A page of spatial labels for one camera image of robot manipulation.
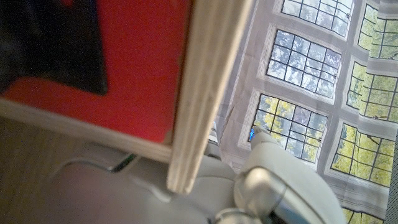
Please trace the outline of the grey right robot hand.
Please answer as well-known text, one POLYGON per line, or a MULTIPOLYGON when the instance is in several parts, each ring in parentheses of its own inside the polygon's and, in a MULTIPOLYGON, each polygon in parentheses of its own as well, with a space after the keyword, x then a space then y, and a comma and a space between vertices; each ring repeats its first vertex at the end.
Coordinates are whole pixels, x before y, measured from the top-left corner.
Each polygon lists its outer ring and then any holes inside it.
POLYGON ((167 164, 88 144, 34 193, 22 223, 344 223, 340 203, 309 166, 255 127, 240 172, 209 142, 186 195, 166 187, 167 164))

